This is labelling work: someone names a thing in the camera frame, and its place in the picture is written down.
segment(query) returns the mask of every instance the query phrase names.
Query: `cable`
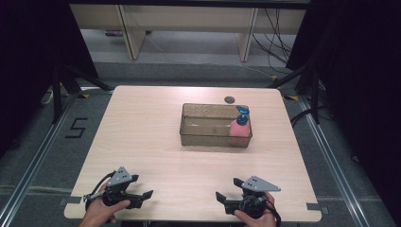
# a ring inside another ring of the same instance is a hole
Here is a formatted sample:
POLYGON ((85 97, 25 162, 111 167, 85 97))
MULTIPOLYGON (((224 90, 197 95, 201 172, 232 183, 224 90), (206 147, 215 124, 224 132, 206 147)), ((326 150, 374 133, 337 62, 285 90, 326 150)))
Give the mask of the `cable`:
POLYGON ((271 213, 272 213, 272 214, 274 215, 274 217, 276 218, 276 226, 277 226, 277 227, 280 227, 280 226, 281 226, 281 217, 280 217, 280 215, 278 214, 277 210, 275 209, 273 203, 272 203, 271 201, 268 201, 268 203, 270 203, 270 205, 272 206, 272 208, 269 207, 269 206, 266 204, 266 209, 268 209, 269 211, 271 211, 271 213))
MULTIPOLYGON (((326 106, 325 106, 325 105, 319 106, 319 107, 318 107, 318 110, 319 110, 319 109, 323 109, 323 108, 326 108, 326 106)), ((294 128, 295 124, 297 123, 297 121, 298 121, 299 119, 301 119, 303 116, 305 116, 305 115, 307 115, 307 114, 310 114, 311 112, 312 112, 311 109, 307 109, 307 110, 305 110, 305 111, 302 111, 302 112, 298 113, 298 114, 295 115, 294 117, 292 117, 291 120, 290 120, 291 125, 292 125, 292 128, 294 128)))
MULTIPOLYGON (((162 51, 162 52, 165 52, 164 49, 162 49, 161 47, 159 47, 149 36, 146 36, 145 38, 148 39, 157 49, 159 49, 159 50, 162 51)), ((174 61, 174 60, 172 60, 171 58, 169 58, 169 57, 167 57, 167 56, 164 56, 164 57, 167 58, 169 61, 177 62, 177 63, 195 64, 195 65, 218 65, 218 64, 214 64, 214 63, 192 63, 192 62, 188 62, 188 61, 174 61)), ((239 65, 239 64, 227 64, 227 65, 241 67, 241 68, 244 68, 244 69, 247 69, 247 70, 251 70, 251 71, 260 73, 260 74, 262 74, 263 76, 266 76, 266 77, 268 77, 268 78, 273 78, 273 76, 267 75, 267 74, 265 74, 264 72, 262 72, 262 71, 260 71, 260 70, 252 69, 252 68, 249 68, 249 67, 246 67, 246 66, 243 66, 243 65, 239 65)))
POLYGON ((114 175, 115 171, 107 174, 106 176, 104 176, 104 178, 102 180, 100 180, 99 183, 97 183, 97 186, 95 187, 95 189, 92 191, 91 195, 94 195, 97 191, 97 189, 100 187, 100 185, 108 178, 112 177, 114 175))

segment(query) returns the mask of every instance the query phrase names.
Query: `black cable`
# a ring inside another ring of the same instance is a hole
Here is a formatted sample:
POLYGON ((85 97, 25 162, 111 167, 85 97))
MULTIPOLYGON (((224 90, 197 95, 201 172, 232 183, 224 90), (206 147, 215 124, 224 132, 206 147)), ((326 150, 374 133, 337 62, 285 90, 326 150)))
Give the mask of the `black cable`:
MULTIPOLYGON (((318 110, 319 109, 323 109, 323 108, 326 108, 326 106, 325 105, 319 106, 318 110)), ((302 111, 302 112, 298 113, 294 117, 292 117, 291 120, 290 120, 292 128, 294 128, 295 124, 298 122, 299 119, 301 119, 303 116, 305 116, 307 114, 310 114, 310 113, 312 113, 312 110, 311 109, 307 109, 305 111, 302 111)))
POLYGON ((97 189, 100 187, 100 185, 108 178, 112 177, 114 175, 115 171, 107 174, 106 176, 104 176, 104 178, 102 180, 100 180, 100 182, 97 184, 97 186, 95 187, 95 189, 92 191, 91 196, 94 195, 97 191, 97 189))
POLYGON ((282 63, 287 63, 287 61, 285 61, 284 59, 280 58, 280 56, 274 54, 273 52, 271 52, 269 49, 267 49, 263 44, 261 44, 256 37, 253 34, 253 38, 256 41, 257 44, 259 44, 260 48, 262 48, 262 50, 268 52, 270 55, 272 55, 274 58, 276 58, 277 60, 279 60, 282 63))
POLYGON ((274 204, 271 201, 268 201, 268 203, 271 204, 272 208, 266 204, 266 209, 268 209, 276 218, 276 227, 280 227, 281 226, 281 217, 278 214, 277 210, 275 209, 274 204))
POLYGON ((286 72, 282 72, 282 71, 280 71, 280 70, 275 69, 275 68, 271 65, 271 63, 270 63, 270 55, 272 55, 274 58, 276 58, 277 60, 281 61, 281 62, 284 63, 284 64, 287 64, 287 62, 286 62, 285 60, 281 59, 278 55, 276 55, 276 54, 272 53, 271 51, 269 51, 263 44, 261 44, 261 43, 256 39, 256 37, 254 36, 254 34, 253 34, 253 38, 254 38, 254 40, 256 41, 256 43, 260 46, 260 48, 262 48, 262 50, 264 50, 264 51, 266 51, 266 52, 268 53, 268 63, 269 63, 269 67, 270 67, 272 70, 274 70, 275 72, 277 72, 277 73, 288 74, 288 73, 286 73, 286 72))
POLYGON ((273 31, 274 31, 274 33, 273 33, 273 38, 274 38, 274 36, 277 36, 277 39, 279 40, 279 42, 280 42, 280 44, 281 44, 281 48, 282 48, 283 50, 286 50, 286 49, 285 49, 285 47, 286 47, 286 48, 289 49, 289 50, 287 50, 287 51, 291 51, 291 48, 290 48, 288 45, 286 45, 286 44, 283 42, 283 40, 281 39, 280 26, 279 26, 279 23, 278 23, 278 21, 279 21, 279 19, 280 19, 279 10, 278 10, 278 9, 276 10, 276 26, 274 26, 274 24, 273 24, 273 22, 272 22, 272 20, 271 20, 271 18, 270 18, 270 16, 269 16, 269 13, 268 13, 268 11, 267 11, 266 9, 265 9, 265 12, 266 12, 266 15, 268 16, 268 19, 269 19, 271 28, 272 28, 273 31))

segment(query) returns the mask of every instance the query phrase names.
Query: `floor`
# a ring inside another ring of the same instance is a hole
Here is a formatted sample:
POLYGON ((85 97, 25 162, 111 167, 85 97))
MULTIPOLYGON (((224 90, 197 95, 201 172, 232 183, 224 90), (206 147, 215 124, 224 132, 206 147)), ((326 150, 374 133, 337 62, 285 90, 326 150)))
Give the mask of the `floor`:
MULTIPOLYGON (((198 65, 207 67, 211 65, 226 65, 238 67, 241 70, 254 71, 256 74, 264 75, 262 71, 258 71, 258 67, 270 67, 273 71, 283 71, 285 64, 278 61, 253 39, 250 57, 247 62, 239 60, 238 50, 236 46, 235 34, 227 33, 207 33, 207 32, 167 32, 152 31, 145 39, 139 58, 136 61, 129 59, 127 48, 122 37, 105 36, 103 30, 82 30, 82 35, 90 50, 91 56, 95 63, 127 63, 127 64, 179 64, 179 65, 198 65)), ((271 35, 263 34, 255 35, 256 39, 267 49, 270 48, 271 35)), ((282 41, 291 48, 295 40, 295 36, 282 36, 282 41)), ((283 48, 279 43, 277 46, 272 45, 270 50, 273 54, 279 56, 282 60, 286 59, 283 48)), ((93 99, 99 110, 104 110, 107 106, 109 96, 97 96, 93 99)), ((82 100, 74 105, 77 113, 84 113, 81 106, 82 100)), ((286 102, 288 108, 288 116, 293 117, 294 114, 301 110, 307 109, 307 101, 286 102)), ((26 137, 45 138, 49 129, 48 117, 43 115, 51 115, 51 108, 43 108, 38 112, 36 120, 32 121, 31 128, 24 135, 26 137)), ((91 117, 97 122, 100 121, 102 111, 90 113, 91 117)), ((330 113, 321 113, 323 119, 330 118, 330 113)), ((387 213, 386 208, 382 204, 380 198, 376 195, 375 189, 370 184, 363 170, 353 162, 349 157, 352 153, 347 147, 344 138, 341 137, 340 130, 336 128, 332 120, 322 120, 321 125, 316 126, 310 117, 299 121, 294 131, 303 151, 305 165, 311 178, 311 182, 316 191, 318 202, 323 210, 323 219, 318 223, 303 223, 301 226, 395 226, 387 213)), ((18 149, 25 152, 8 153, 0 160, 0 175, 3 176, 0 185, 0 205, 5 205, 7 199, 13 193, 13 188, 18 186, 20 179, 24 178, 26 169, 29 167, 30 161, 35 159, 36 148, 40 148, 43 140, 31 140, 31 143, 23 144, 18 149)), ((17 214, 12 214, 14 220, 10 222, 10 226, 77 226, 79 220, 67 220, 64 218, 51 218, 44 220, 38 209, 44 209, 49 213, 56 212, 62 214, 65 198, 71 192, 71 185, 74 185, 74 179, 63 178, 63 174, 78 174, 81 166, 80 162, 67 162, 62 164, 54 160, 84 160, 84 154, 79 153, 81 149, 90 147, 91 140, 82 142, 82 144, 71 145, 68 155, 59 155, 56 152, 49 153, 48 157, 41 165, 46 166, 47 171, 43 171, 43 167, 39 166, 36 170, 40 175, 32 182, 25 182, 28 186, 28 197, 22 201, 20 210, 17 214), (55 173, 51 171, 50 166, 62 166, 66 169, 64 173, 55 173)), ((62 150, 62 143, 55 142, 50 144, 55 150, 62 150)), ((299 226, 296 223, 284 223, 284 226, 299 226)))

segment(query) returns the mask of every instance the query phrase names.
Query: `fingers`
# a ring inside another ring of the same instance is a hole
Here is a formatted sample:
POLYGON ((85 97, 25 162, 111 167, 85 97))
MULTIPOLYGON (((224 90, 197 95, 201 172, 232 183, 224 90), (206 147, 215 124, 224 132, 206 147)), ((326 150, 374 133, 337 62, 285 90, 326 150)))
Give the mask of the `fingers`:
POLYGON ((100 186, 99 191, 104 190, 107 186, 107 183, 109 183, 110 180, 107 180, 102 186, 100 186))
POLYGON ((113 205, 111 207, 113 209, 113 213, 115 213, 115 212, 117 212, 119 210, 125 209, 130 204, 131 204, 131 202, 126 200, 126 201, 121 201, 121 202, 119 202, 119 203, 117 203, 117 204, 115 204, 115 205, 113 205))
POLYGON ((254 220, 253 218, 249 217, 247 214, 245 214, 244 212, 242 212, 240 210, 235 210, 234 215, 237 218, 239 218, 240 220, 242 220, 245 224, 248 224, 248 225, 250 225, 252 223, 252 221, 254 220))
POLYGON ((274 197, 269 193, 265 192, 266 198, 268 198, 268 201, 270 201, 274 205, 274 197))

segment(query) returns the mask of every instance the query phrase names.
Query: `table top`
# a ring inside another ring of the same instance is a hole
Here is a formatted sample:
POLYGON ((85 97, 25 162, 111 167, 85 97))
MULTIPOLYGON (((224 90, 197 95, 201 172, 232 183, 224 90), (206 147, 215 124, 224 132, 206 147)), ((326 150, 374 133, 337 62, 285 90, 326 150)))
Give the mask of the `table top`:
MULTIPOLYGON (((106 174, 124 166, 138 174, 127 192, 154 190, 141 209, 116 213, 119 219, 239 221, 226 215, 216 191, 241 200, 242 181, 255 175, 281 187, 271 192, 282 221, 319 221, 320 211, 288 114, 275 89, 118 86, 97 130, 72 197, 92 192, 106 174), (182 146, 184 103, 226 104, 250 108, 253 138, 247 148, 182 146)), ((68 203, 67 218, 83 218, 84 202, 68 203)))

